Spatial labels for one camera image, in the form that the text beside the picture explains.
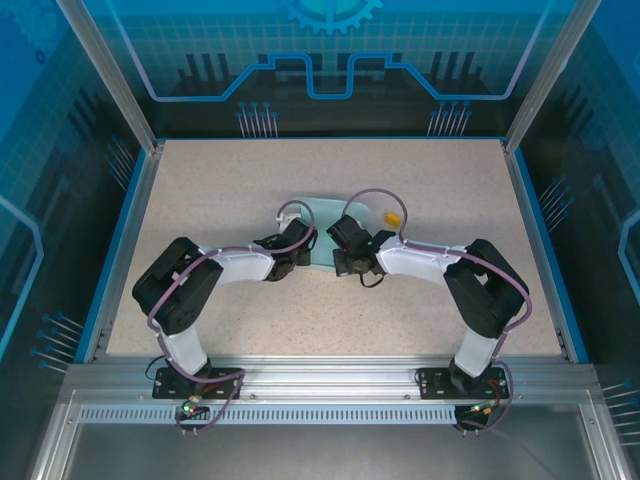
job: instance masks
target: black cable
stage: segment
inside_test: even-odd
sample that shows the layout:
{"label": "black cable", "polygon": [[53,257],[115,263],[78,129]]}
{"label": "black cable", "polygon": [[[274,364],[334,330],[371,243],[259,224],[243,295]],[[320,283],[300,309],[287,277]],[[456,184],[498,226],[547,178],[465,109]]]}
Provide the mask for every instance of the black cable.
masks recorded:
{"label": "black cable", "polygon": [[373,288],[373,287],[377,287],[378,285],[380,285],[382,283],[382,280],[384,280],[384,275],[382,275],[382,278],[380,278],[380,280],[378,280],[375,283],[372,283],[371,285],[367,285],[364,283],[364,274],[360,274],[360,285],[362,285],[364,288]]}
{"label": "black cable", "polygon": [[144,376],[147,377],[149,380],[155,381],[155,378],[151,378],[149,376],[149,370],[151,370],[151,367],[153,367],[153,364],[156,363],[158,360],[160,360],[161,358],[164,358],[164,355],[158,355],[156,358],[154,358],[153,360],[151,360],[151,362],[149,362],[149,365],[147,365],[146,370],[144,371]]}

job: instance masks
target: speckled tabletop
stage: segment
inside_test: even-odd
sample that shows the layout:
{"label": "speckled tabletop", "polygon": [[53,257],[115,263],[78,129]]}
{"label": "speckled tabletop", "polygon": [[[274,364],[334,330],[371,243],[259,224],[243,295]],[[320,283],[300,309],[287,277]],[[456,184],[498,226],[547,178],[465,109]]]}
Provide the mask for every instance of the speckled tabletop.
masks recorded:
{"label": "speckled tabletop", "polygon": [[[166,143],[108,354],[159,352],[130,292],[176,237],[207,246],[247,244],[276,232],[275,212],[286,200],[346,199],[374,186],[404,199],[410,239],[493,242],[534,302],[532,318],[509,336],[503,352],[560,353],[498,140],[291,139]],[[361,200],[376,218],[399,213],[383,196]],[[452,354],[465,330],[445,287],[395,275],[368,290],[357,277],[303,268],[277,283],[216,288],[197,325],[209,353],[257,355]]]}

